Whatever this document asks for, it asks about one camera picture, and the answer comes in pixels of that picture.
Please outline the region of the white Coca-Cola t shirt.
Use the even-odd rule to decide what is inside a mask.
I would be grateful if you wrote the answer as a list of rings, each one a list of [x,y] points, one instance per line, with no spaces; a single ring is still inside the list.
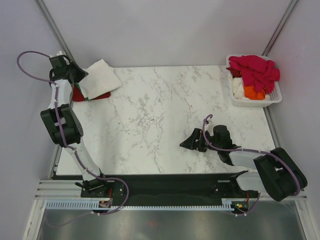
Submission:
[[[103,59],[84,70],[88,72],[88,76],[78,84],[89,99],[96,98],[122,86],[122,82],[116,76],[114,68],[109,66]]]

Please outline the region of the crimson pink t shirt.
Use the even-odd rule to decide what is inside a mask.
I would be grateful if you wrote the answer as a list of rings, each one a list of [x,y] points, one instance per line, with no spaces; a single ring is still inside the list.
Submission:
[[[276,68],[274,61],[266,60],[257,55],[232,55],[228,58],[232,70],[241,73],[243,85],[254,87],[256,92],[264,90],[270,94],[275,83],[280,80],[280,70]]]

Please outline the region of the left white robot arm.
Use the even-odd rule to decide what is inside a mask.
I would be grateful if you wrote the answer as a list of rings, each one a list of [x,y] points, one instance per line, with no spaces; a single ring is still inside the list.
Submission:
[[[43,110],[40,117],[53,143],[64,148],[80,169],[82,183],[78,186],[87,193],[104,197],[109,193],[110,185],[102,179],[101,169],[90,156],[83,141],[82,125],[71,107],[74,85],[88,73],[61,52],[50,57],[49,61],[52,94],[48,109]]]

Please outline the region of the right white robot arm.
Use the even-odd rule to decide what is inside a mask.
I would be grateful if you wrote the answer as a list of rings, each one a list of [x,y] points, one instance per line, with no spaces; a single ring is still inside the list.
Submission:
[[[225,125],[209,124],[195,128],[180,147],[202,153],[216,151],[223,163],[251,169],[251,172],[238,174],[229,184],[229,191],[235,197],[246,191],[265,192],[280,202],[308,185],[306,176],[283,148],[277,147],[269,152],[244,150],[233,143]]]

